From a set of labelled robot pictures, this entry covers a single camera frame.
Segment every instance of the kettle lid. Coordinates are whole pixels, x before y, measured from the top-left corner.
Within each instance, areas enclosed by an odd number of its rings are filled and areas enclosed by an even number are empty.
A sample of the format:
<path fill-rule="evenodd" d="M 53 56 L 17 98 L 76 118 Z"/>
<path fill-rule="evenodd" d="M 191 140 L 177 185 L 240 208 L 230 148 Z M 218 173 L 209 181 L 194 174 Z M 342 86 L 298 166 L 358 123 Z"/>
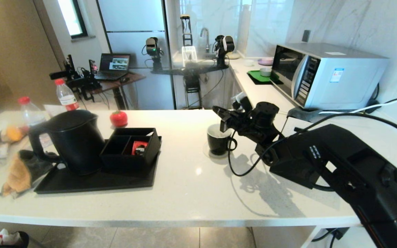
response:
<path fill-rule="evenodd" d="M 51 132 L 61 132 L 78 127 L 97 117 L 87 110 L 71 110 L 52 117 L 47 121 L 46 126 Z"/>

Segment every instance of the white cable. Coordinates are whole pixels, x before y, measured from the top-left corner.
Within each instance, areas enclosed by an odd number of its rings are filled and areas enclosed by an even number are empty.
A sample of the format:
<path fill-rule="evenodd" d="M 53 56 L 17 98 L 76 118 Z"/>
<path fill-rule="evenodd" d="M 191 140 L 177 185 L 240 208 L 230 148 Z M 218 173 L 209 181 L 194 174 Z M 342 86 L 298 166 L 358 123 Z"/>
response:
<path fill-rule="evenodd" d="M 393 101 L 393 102 L 388 102 L 388 103 L 381 103 L 381 104 L 371 105 L 371 106 L 368 106 L 368 107 L 365 107 L 365 108 L 361 108 L 361 109 L 358 109 L 358 110 L 353 110 L 351 112 L 322 111 L 322 112 L 319 112 L 318 114 L 358 113 L 358 112 L 361 112 L 361 111 L 364 111 L 364 110 L 372 109 L 372 108 L 375 108 L 375 107 L 382 107 L 382 106 L 390 105 L 390 104 L 394 104 L 394 103 L 397 103 L 397 100 Z"/>

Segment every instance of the laptop screen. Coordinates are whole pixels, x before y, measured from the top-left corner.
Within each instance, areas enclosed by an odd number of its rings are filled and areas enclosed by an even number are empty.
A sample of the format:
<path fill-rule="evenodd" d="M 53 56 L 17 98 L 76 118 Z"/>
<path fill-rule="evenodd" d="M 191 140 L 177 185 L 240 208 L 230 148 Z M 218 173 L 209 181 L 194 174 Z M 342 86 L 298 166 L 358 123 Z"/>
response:
<path fill-rule="evenodd" d="M 99 70 L 101 72 L 126 72 L 128 71 L 129 54 L 103 53 Z"/>

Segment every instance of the black box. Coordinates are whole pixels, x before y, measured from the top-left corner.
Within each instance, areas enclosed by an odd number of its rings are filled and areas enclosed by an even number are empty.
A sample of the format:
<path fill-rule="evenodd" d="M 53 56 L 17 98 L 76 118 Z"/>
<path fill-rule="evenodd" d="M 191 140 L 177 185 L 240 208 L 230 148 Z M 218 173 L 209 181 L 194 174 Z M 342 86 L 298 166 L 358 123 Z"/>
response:
<path fill-rule="evenodd" d="M 143 155 L 131 155 L 134 141 L 148 142 Z M 147 173 L 159 153 L 160 138 L 155 128 L 117 128 L 100 157 L 107 173 Z"/>

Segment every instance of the microwave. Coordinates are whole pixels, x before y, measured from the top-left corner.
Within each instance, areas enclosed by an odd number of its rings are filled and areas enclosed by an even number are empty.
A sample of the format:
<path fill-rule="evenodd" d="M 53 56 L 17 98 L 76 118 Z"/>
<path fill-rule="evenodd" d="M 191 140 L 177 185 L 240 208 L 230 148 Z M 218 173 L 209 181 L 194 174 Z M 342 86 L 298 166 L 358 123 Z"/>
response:
<path fill-rule="evenodd" d="M 326 43 L 277 45 L 271 82 L 307 110 L 366 107 L 389 59 Z"/>

